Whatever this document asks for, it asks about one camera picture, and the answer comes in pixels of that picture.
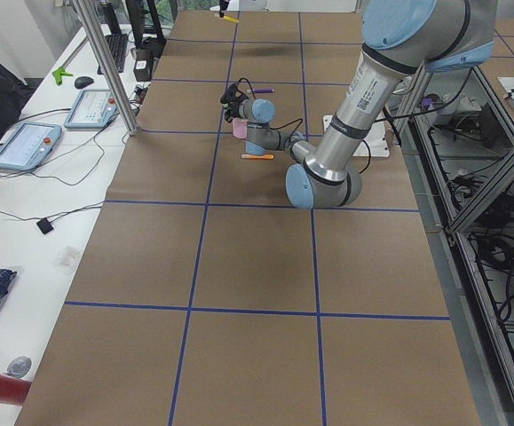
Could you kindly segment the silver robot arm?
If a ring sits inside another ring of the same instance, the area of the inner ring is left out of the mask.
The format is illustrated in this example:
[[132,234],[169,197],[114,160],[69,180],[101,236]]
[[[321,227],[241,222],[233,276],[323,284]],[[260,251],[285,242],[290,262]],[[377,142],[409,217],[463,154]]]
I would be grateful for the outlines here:
[[294,160],[286,179],[290,203],[299,209],[334,208],[353,202],[360,173],[349,161],[368,135],[399,81],[424,66],[430,73],[475,67],[494,47],[495,1],[372,1],[362,15],[360,61],[344,100],[321,142],[271,128],[273,103],[252,99],[230,85],[220,99],[225,120],[247,122],[246,151],[284,151]]

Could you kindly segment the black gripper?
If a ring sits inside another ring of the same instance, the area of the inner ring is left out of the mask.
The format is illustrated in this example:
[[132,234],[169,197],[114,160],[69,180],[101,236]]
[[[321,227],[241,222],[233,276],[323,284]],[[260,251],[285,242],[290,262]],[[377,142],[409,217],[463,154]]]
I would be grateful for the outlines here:
[[[220,0],[220,16],[224,17],[228,9],[229,0]],[[242,104],[238,102],[227,103],[225,105],[225,121],[232,123],[233,119],[242,118]]]

